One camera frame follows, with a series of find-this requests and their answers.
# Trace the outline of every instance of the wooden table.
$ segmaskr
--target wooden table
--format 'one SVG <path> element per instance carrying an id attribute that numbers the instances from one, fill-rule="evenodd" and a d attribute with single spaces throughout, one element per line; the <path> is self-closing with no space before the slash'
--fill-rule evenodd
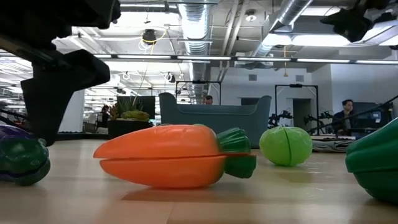
<path id="1" fill-rule="evenodd" d="M 101 143 L 57 142 L 43 181 L 0 184 L 0 223 L 398 223 L 398 207 L 373 200 L 347 173 L 344 154 L 314 154 L 296 168 L 259 155 L 251 179 L 225 175 L 208 189 L 166 191 L 105 174 L 91 158 Z"/>

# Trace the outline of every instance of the person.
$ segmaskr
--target person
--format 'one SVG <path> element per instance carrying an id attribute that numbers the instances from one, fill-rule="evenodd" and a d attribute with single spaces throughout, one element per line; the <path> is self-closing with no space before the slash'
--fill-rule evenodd
<path id="1" fill-rule="evenodd" d="M 102 107 L 101 113 L 98 116 L 97 127 L 98 128 L 107 128 L 108 127 L 108 119 L 109 119 L 109 106 L 104 105 Z"/>
<path id="2" fill-rule="evenodd" d="M 333 125 L 333 130 L 335 131 L 335 134 L 341 135 L 341 136 L 346 136 L 346 135 L 349 135 L 349 130 L 351 128 L 354 128 L 355 118 L 348 118 L 346 120 L 340 121 L 341 119 L 347 118 L 354 114 L 353 103 L 354 103 L 353 100 L 343 101 L 342 102 L 343 110 L 340 111 L 339 113 L 336 113 L 333 116 L 333 122 L 337 122 L 336 124 Z"/>
<path id="3" fill-rule="evenodd" d="M 205 104 L 206 104 L 206 105 L 212 105 L 212 104 L 213 104 L 213 97 L 210 96 L 210 95 L 207 95 L 207 96 L 205 97 Z"/>

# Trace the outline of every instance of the green plastic ball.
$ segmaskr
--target green plastic ball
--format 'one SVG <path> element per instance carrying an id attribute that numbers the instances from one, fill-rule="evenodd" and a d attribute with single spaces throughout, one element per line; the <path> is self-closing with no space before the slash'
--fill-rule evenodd
<path id="1" fill-rule="evenodd" d="M 296 166 L 312 153 L 311 136 L 296 127 L 269 129 L 262 134 L 259 145 L 262 155 L 278 166 Z"/>

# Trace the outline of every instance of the potted plant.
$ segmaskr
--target potted plant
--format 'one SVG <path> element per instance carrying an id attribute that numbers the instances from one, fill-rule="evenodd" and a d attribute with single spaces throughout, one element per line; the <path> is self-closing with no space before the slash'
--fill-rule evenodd
<path id="1" fill-rule="evenodd" d="M 152 127 L 149 114 L 142 111 L 143 107 L 137 97 L 118 97 L 118 102 L 110 109 L 109 138 Z"/>

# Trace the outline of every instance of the computer monitor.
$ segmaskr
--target computer monitor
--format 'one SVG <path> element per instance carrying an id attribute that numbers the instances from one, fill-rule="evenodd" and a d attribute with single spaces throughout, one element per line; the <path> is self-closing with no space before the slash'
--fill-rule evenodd
<path id="1" fill-rule="evenodd" d="M 119 101 L 134 101 L 135 96 L 118 96 Z M 149 119 L 155 119 L 155 96 L 138 96 L 138 103 L 142 104 L 142 111 L 149 114 Z"/>

